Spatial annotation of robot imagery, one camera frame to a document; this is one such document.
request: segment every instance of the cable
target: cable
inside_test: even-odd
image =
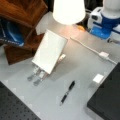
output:
[[[105,60],[107,60],[107,61],[110,61],[111,63],[113,63],[113,64],[115,64],[115,65],[117,64],[117,62],[113,61],[113,60],[110,59],[108,56],[105,56],[104,54],[99,53],[98,51],[96,51],[96,50],[94,50],[94,49],[86,46],[86,45],[83,44],[82,42],[80,42],[80,41],[78,41],[78,40],[76,40],[76,39],[73,39],[72,37],[70,37],[70,39],[73,40],[73,41],[75,41],[75,42],[77,42],[77,43],[79,43],[79,44],[81,44],[83,47],[85,47],[85,48],[87,48],[88,50],[94,52],[95,54],[97,54],[97,55],[100,56],[101,58],[103,58],[103,59],[105,59]]]

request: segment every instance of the table surface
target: table surface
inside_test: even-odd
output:
[[[67,38],[70,31],[72,37],[98,52],[109,53],[114,61],[120,61],[119,45],[102,41],[75,27],[70,30],[54,20],[48,28]],[[93,78],[97,74],[107,76],[115,65],[70,39],[63,53],[66,58],[56,66],[53,73],[34,86],[33,81],[27,80],[33,71],[32,58],[9,66],[3,47],[0,47],[0,80],[42,120],[102,120],[86,105],[99,86],[93,82]],[[76,82],[75,87],[65,103],[59,106],[73,80]]]

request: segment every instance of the laptop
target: laptop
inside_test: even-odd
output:
[[[104,120],[120,120],[120,63],[90,98],[87,107]]]

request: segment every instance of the lamp shade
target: lamp shade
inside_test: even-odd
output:
[[[65,25],[82,21],[85,17],[84,0],[54,0],[53,17]]]

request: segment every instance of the black pen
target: black pen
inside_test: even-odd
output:
[[[73,82],[70,84],[70,86],[69,86],[69,88],[68,88],[68,91],[65,93],[65,95],[63,96],[63,98],[62,98],[62,100],[61,100],[61,102],[60,102],[60,106],[64,103],[64,101],[66,100],[69,92],[72,90],[72,88],[74,87],[74,85],[75,85],[75,81],[73,81]]]

